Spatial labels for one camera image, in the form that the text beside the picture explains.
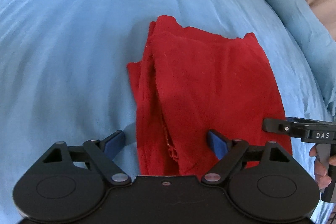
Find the person's right hand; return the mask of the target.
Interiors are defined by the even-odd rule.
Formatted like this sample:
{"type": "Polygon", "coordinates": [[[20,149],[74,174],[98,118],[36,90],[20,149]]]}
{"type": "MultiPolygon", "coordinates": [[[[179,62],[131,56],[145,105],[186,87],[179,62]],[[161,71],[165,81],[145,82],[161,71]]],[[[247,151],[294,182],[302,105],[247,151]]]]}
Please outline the person's right hand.
{"type": "Polygon", "coordinates": [[[317,149],[316,145],[314,145],[310,151],[309,156],[315,157],[314,161],[314,176],[315,176],[315,182],[317,183],[318,187],[320,189],[325,189],[328,187],[332,181],[332,178],[327,174],[327,169],[325,166],[320,162],[318,155],[317,155],[317,149]]]}

